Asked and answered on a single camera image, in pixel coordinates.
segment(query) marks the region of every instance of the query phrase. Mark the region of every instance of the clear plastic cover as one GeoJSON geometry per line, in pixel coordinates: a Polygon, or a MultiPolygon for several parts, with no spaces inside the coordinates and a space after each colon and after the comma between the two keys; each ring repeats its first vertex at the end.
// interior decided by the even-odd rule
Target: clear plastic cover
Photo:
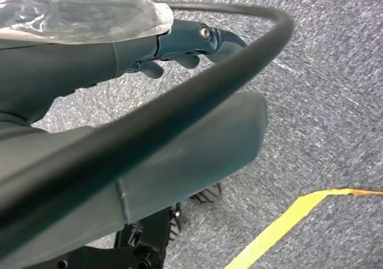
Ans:
{"type": "Polygon", "coordinates": [[[0,0],[0,39],[118,42],[164,33],[173,19],[150,0],[0,0]]]}

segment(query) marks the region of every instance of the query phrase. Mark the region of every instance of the yellow tape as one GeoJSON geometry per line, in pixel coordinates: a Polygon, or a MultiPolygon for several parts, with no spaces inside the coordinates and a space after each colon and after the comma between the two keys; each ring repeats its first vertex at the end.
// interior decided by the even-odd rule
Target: yellow tape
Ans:
{"type": "Polygon", "coordinates": [[[235,257],[225,269],[248,269],[261,256],[280,240],[286,233],[298,224],[301,219],[309,214],[313,208],[328,195],[383,195],[383,191],[369,191],[363,189],[327,189],[315,191],[297,198],[292,205],[276,220],[270,224],[238,256],[235,257]]]}

